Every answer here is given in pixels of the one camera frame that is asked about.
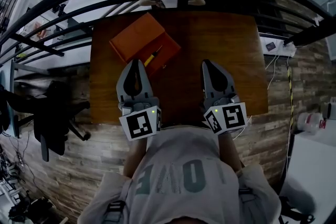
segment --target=orange box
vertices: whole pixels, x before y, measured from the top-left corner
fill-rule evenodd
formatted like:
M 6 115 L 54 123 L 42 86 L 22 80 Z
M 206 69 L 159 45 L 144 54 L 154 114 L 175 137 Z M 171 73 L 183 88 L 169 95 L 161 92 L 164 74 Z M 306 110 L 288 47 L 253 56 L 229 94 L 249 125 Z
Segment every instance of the orange box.
M 133 59 L 139 59 L 145 63 L 151 54 L 162 46 L 156 57 L 146 67 L 149 76 L 164 67 L 181 49 L 149 13 L 117 34 L 110 40 L 110 44 L 125 63 Z

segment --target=black office chair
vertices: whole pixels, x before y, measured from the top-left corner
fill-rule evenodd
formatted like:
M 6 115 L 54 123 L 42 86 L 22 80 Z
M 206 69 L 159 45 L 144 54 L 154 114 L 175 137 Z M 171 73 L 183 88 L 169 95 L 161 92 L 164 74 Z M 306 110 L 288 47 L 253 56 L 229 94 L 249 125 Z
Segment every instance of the black office chair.
M 89 102 L 67 105 L 64 83 L 53 81 L 47 92 L 46 98 L 24 99 L 23 97 L 0 89 L 0 98 L 5 99 L 17 112 L 33 114 L 22 120 L 14 117 L 14 127 L 18 128 L 34 120 L 34 135 L 41 143 L 42 159 L 49 161 L 49 149 L 63 155 L 65 151 L 66 134 L 71 130 L 82 141 L 90 138 L 87 133 L 82 136 L 70 122 L 83 109 L 90 108 Z

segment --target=white marker cube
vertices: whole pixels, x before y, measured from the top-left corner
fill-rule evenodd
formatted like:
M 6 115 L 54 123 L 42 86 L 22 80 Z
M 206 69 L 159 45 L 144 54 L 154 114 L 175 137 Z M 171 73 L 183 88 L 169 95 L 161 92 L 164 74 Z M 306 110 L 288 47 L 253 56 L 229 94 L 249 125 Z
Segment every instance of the white marker cube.
M 129 141 L 156 135 L 161 130 L 161 109 L 158 106 L 119 118 L 121 126 Z
M 244 128 L 247 125 L 245 103 L 230 103 L 212 106 L 204 114 L 215 134 Z

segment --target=wood plank floor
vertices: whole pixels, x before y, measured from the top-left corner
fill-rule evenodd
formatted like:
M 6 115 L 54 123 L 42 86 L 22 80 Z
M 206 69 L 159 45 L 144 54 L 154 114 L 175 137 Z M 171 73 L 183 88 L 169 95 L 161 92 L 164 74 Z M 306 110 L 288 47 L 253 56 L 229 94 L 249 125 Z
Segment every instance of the wood plank floor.
M 288 0 L 277 2 L 284 6 L 297 5 Z M 295 57 L 289 59 L 295 118 L 301 112 L 318 111 L 322 102 L 336 96 L 336 67 L 329 60 L 325 43 L 322 40 L 299 48 Z M 265 64 L 271 60 L 272 57 L 265 57 Z M 290 98 L 286 60 L 279 58 L 276 63 L 275 78 L 268 90 L 269 112 L 253 116 L 248 127 L 235 140 L 243 163 L 261 163 L 272 184 L 279 180 L 287 152 Z M 53 79 L 69 83 L 74 102 L 89 100 L 89 66 L 69 68 L 66 72 L 67 76 Z M 268 81 L 272 75 L 273 65 L 267 69 Z M 50 79 L 34 76 L 15 84 L 17 93 L 38 95 L 43 91 L 31 89 L 26 83 L 46 88 Z M 22 128 L 21 139 L 0 136 L 0 143 L 8 157 L 17 161 L 14 147 L 19 146 L 20 153 L 23 155 L 24 152 L 24 162 L 34 173 L 25 165 L 22 186 L 35 197 L 40 197 L 42 191 L 55 204 L 59 215 L 69 217 L 71 223 L 76 222 L 95 194 L 103 173 L 122 172 L 128 150 L 128 142 L 120 126 L 93 125 L 89 113 L 89 110 L 81 112 L 76 122 L 80 128 L 91 133 L 91 139 L 82 142 L 70 132 L 64 156 L 50 152 L 49 163 L 42 161 L 40 143 L 34 138 L 32 123 Z

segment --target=brown tabletop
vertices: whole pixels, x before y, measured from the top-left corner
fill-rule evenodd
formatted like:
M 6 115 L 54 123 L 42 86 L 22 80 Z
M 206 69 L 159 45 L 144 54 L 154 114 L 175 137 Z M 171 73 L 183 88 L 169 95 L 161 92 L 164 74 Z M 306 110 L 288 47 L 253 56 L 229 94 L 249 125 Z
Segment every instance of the brown tabletop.
M 90 64 L 90 102 L 93 123 L 118 123 L 116 84 L 125 63 L 109 40 L 144 13 L 109 17 L 93 30 Z M 182 47 L 166 66 L 150 78 L 160 99 L 162 121 L 202 121 L 201 63 L 210 59 L 235 80 L 248 115 L 268 112 L 265 63 L 253 17 L 220 12 L 153 11 L 153 17 Z

